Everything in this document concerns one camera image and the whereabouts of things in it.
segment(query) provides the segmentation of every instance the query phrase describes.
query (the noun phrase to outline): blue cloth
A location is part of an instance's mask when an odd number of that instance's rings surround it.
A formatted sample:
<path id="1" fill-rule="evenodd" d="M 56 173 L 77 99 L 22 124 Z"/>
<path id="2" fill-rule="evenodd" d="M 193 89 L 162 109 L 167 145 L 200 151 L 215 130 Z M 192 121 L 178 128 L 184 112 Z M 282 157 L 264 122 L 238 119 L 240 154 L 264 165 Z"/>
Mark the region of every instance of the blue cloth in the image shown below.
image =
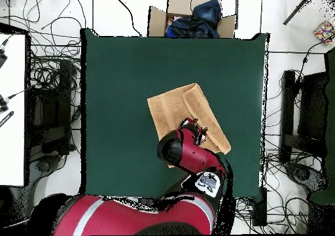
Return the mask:
<path id="1" fill-rule="evenodd" d="M 221 19 L 221 7 L 217 0 L 211 0 L 194 7 L 191 17 L 181 18 L 171 24 L 176 37 L 220 38 L 217 23 Z"/>
<path id="2" fill-rule="evenodd" d="M 167 27 L 166 37 L 169 37 L 169 38 L 174 38 L 174 37 L 175 37 L 175 34 L 174 34 L 174 32 L 172 31 L 171 26 L 168 26 L 168 27 Z"/>

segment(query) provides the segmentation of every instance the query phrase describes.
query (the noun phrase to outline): cardboard box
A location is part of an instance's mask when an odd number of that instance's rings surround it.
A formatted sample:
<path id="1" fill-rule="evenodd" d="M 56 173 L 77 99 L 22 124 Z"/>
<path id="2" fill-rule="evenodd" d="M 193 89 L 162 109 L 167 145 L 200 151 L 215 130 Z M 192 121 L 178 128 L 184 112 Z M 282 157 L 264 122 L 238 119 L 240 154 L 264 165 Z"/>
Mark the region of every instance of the cardboard box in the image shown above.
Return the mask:
<path id="1" fill-rule="evenodd" d="M 148 37 L 165 37 L 166 22 L 174 16 L 191 16 L 195 6 L 210 0 L 167 0 L 167 11 L 163 12 L 156 7 L 150 6 Z M 236 15 L 221 18 L 217 25 L 220 38 L 234 38 Z"/>

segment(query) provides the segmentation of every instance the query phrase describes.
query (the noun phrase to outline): folded towel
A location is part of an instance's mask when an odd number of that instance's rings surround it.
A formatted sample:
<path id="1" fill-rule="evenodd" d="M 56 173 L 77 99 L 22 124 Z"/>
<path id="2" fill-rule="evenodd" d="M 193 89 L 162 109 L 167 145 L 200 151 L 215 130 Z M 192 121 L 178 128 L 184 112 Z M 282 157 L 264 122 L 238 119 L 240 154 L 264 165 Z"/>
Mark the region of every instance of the folded towel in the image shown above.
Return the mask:
<path id="1" fill-rule="evenodd" d="M 177 129 L 185 118 L 197 118 L 200 126 L 208 128 L 208 138 L 201 144 L 201 147 L 214 153 L 227 154 L 230 151 L 230 143 L 197 83 L 151 97 L 147 101 L 157 130 L 158 140 L 171 130 Z"/>

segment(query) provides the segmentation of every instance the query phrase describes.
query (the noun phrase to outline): white tile floor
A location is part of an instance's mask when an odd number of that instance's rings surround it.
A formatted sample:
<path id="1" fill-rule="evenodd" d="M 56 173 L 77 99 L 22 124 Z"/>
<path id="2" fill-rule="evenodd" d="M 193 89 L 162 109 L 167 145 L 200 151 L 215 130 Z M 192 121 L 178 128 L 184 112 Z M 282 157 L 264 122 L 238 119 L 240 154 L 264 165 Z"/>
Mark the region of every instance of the white tile floor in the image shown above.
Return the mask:
<path id="1" fill-rule="evenodd" d="M 69 40 L 79 40 L 80 27 L 93 28 L 99 35 L 104 36 L 136 36 L 137 33 L 132 28 L 132 22 L 128 11 L 117 0 L 11 0 L 10 7 L 6 1 L 0 0 L 0 22 L 8 23 L 5 16 L 14 15 L 10 20 L 10 24 L 16 27 L 26 28 L 24 19 L 29 18 L 30 28 L 33 29 L 31 35 L 32 44 L 50 43 L 63 45 Z M 296 69 L 300 70 L 304 53 L 313 44 L 319 42 L 313 34 L 313 30 L 324 20 L 330 20 L 335 24 L 335 8 L 329 7 L 325 0 L 312 0 L 296 14 L 296 16 L 287 24 L 283 25 L 283 21 L 294 10 L 295 6 L 301 0 L 239 0 L 239 16 L 238 30 L 236 30 L 236 38 L 251 39 L 256 33 L 270 33 L 269 58 L 268 58 L 268 97 L 273 97 L 280 92 L 279 79 L 284 70 Z M 155 6 L 161 10 L 166 10 L 166 0 L 123 0 L 133 14 L 135 28 L 143 35 L 147 36 L 147 20 L 149 6 Z M 234 14 L 235 0 L 222 0 L 223 16 Z M 56 21 L 52 25 L 52 20 L 58 17 L 65 17 Z M 316 73 L 325 70 L 323 53 L 333 47 L 320 44 L 316 46 L 309 55 L 308 62 L 304 67 L 304 74 Z M 37 55 L 43 54 L 40 46 L 36 47 Z M 75 99 L 75 105 L 80 103 L 79 95 Z M 281 98 L 269 100 L 267 102 L 267 115 L 277 111 L 281 106 Z M 267 126 L 276 125 L 279 122 L 280 113 L 276 113 L 269 117 L 266 121 Z M 73 128 L 80 128 L 80 119 L 75 123 Z M 267 134 L 279 134 L 279 125 L 267 127 Z M 73 137 L 75 144 L 80 151 L 80 131 L 74 131 Z M 279 137 L 266 137 L 274 145 L 278 145 Z M 270 143 L 266 143 L 267 149 L 274 147 Z M 284 201 L 290 197 L 302 197 L 306 195 L 303 189 L 291 182 L 283 173 L 277 172 L 275 175 L 269 173 L 266 177 L 267 183 L 283 196 Z M 58 172 L 53 173 L 49 177 L 42 179 L 35 194 L 35 203 L 53 193 L 76 194 L 80 186 L 80 156 L 78 152 L 72 152 L 67 158 L 65 167 Z M 277 193 L 268 192 L 268 208 L 281 205 L 281 200 Z M 293 214 L 303 212 L 307 214 L 307 206 L 301 202 L 294 200 L 289 203 L 288 208 Z M 283 217 L 283 209 L 278 211 L 268 211 L 268 221 L 281 221 Z M 306 227 L 298 224 L 298 231 L 305 232 Z M 271 225 L 271 227 L 279 233 L 284 233 L 286 226 Z M 249 233 L 247 224 L 236 219 L 232 234 Z"/>

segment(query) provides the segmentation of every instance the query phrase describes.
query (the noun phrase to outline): green table surface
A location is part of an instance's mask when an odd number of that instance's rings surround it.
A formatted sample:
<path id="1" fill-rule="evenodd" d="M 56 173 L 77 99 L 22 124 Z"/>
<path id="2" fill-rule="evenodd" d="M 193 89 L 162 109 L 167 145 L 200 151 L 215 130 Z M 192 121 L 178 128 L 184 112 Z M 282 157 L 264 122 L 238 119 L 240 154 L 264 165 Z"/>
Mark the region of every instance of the green table surface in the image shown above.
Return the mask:
<path id="1" fill-rule="evenodd" d="M 252 40 L 97 37 L 86 43 L 86 193 L 160 197 L 185 176 L 157 157 L 147 99 L 197 82 L 232 145 L 234 197 L 258 195 L 266 34 Z"/>

